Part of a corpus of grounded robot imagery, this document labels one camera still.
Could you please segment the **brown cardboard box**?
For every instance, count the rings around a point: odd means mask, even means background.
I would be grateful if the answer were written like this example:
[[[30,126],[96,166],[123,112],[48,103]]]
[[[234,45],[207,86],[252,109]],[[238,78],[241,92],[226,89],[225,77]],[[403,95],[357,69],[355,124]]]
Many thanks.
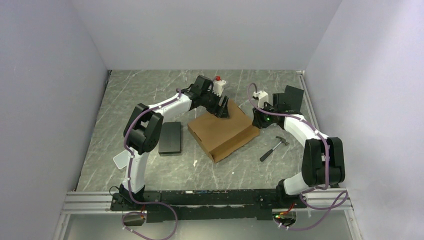
[[[232,99],[228,101],[228,110],[229,118],[218,118],[206,112],[187,125],[188,131],[214,163],[260,135],[260,129],[252,125],[253,120]]]

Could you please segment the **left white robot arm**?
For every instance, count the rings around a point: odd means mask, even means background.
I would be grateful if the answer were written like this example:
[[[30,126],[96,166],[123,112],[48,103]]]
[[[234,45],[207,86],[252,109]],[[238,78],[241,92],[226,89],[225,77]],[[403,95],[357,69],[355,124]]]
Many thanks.
[[[176,89],[174,96],[156,104],[139,103],[134,108],[123,132],[128,163],[119,187],[129,209],[137,210],[144,203],[147,161],[160,140],[163,123],[198,107],[204,107],[217,118],[229,118],[229,98],[223,95],[225,85],[226,81],[219,76],[210,79],[198,75],[189,87]]]

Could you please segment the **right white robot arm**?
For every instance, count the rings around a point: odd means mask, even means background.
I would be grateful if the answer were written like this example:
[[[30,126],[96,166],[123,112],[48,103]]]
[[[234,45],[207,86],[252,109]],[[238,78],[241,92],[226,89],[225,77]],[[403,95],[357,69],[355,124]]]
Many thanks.
[[[302,100],[287,93],[274,93],[272,103],[265,91],[255,91],[251,99],[252,124],[265,129],[276,124],[290,133],[304,148],[301,170],[296,175],[281,180],[275,194],[276,203],[287,208],[295,201],[295,195],[313,188],[323,189],[345,180],[345,163],[342,140],[329,137],[306,120],[300,112]]]

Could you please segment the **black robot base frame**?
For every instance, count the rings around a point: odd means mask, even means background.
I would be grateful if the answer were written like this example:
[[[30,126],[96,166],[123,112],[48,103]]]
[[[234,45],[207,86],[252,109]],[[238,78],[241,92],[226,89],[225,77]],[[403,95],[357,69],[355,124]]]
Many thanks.
[[[143,212],[147,223],[173,220],[271,220],[298,205],[297,196],[276,189],[144,190],[131,200],[122,187],[112,194],[113,212]]]

